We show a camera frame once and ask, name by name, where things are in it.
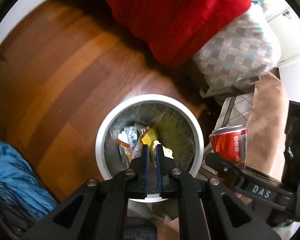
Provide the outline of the red soda can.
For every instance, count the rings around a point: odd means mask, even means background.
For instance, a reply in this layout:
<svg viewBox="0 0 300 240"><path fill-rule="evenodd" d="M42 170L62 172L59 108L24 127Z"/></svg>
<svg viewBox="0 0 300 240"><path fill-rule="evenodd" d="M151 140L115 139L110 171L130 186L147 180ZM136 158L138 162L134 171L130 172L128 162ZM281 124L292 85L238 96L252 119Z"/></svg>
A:
<svg viewBox="0 0 300 240"><path fill-rule="evenodd" d="M239 167L245 168L247 128L244 125L215 129L209 138L214 153Z"/></svg>

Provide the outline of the orange snack bag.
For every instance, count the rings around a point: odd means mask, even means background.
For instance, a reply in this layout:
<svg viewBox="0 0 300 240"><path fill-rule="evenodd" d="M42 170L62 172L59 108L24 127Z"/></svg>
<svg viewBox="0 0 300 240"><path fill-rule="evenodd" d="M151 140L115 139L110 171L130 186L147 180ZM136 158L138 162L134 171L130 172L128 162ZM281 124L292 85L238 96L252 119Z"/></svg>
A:
<svg viewBox="0 0 300 240"><path fill-rule="evenodd" d="M136 123L134 126L126 126L117 135L117 143L122 164L129 168L133 159L141 156L143 142L141 138L148 132L149 126Z"/></svg>

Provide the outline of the yellow red box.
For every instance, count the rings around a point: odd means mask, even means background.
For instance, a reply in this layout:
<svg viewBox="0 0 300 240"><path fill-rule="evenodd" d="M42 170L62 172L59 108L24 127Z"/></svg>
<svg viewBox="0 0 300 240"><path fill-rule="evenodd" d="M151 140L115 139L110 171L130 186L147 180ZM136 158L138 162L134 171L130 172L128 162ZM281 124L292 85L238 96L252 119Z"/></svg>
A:
<svg viewBox="0 0 300 240"><path fill-rule="evenodd" d="M141 132L140 141L143 145L151 146L152 142L158 140L159 136L155 127L145 127Z"/></svg>

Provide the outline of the white round trash bin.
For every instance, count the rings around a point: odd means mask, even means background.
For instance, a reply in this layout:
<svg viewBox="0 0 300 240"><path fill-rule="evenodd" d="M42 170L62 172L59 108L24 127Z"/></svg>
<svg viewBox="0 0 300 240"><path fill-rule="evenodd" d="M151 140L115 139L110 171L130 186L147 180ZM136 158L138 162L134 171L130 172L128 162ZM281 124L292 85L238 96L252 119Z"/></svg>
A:
<svg viewBox="0 0 300 240"><path fill-rule="evenodd" d="M162 202L157 185L154 146L176 167L195 177L203 161L204 138L194 114L181 102L159 94L144 94L117 105L103 120L95 142L95 157L103 179L109 180L150 149L147 197Z"/></svg>

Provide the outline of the dark fuzzy slipper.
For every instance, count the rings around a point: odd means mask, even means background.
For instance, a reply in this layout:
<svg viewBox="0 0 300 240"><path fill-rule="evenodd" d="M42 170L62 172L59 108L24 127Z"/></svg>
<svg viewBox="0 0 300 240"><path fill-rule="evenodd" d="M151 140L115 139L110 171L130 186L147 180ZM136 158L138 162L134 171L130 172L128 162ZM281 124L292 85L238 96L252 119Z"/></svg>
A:
<svg viewBox="0 0 300 240"><path fill-rule="evenodd" d="M128 217L125 224L123 239L157 240L157 227L149 220L140 217Z"/></svg>

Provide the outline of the blue jacket on floor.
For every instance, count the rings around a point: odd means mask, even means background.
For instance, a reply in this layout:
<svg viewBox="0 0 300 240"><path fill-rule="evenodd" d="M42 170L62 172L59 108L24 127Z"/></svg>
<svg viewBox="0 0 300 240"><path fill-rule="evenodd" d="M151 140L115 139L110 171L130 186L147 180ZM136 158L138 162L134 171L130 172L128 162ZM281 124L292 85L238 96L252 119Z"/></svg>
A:
<svg viewBox="0 0 300 240"><path fill-rule="evenodd" d="M57 206L31 165L15 148L1 141L0 200L30 223L42 219Z"/></svg>

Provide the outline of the checkered grey white quilt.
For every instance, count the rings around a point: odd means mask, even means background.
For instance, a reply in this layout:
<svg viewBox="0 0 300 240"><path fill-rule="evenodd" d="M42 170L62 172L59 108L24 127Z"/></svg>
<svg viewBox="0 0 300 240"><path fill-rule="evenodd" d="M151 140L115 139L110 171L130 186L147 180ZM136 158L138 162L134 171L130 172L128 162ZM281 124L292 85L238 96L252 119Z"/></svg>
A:
<svg viewBox="0 0 300 240"><path fill-rule="evenodd" d="M255 77L276 67L281 57L279 39L259 5L252 4L194 55L203 73L206 96L248 88Z"/></svg>

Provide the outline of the red fleece blanket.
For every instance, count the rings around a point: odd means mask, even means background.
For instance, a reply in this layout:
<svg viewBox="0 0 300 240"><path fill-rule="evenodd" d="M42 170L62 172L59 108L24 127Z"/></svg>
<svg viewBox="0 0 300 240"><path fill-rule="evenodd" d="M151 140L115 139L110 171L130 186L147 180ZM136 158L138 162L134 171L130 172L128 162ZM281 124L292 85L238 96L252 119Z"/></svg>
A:
<svg viewBox="0 0 300 240"><path fill-rule="evenodd" d="M245 13L251 0L105 0L113 18L149 46L155 59L178 68Z"/></svg>

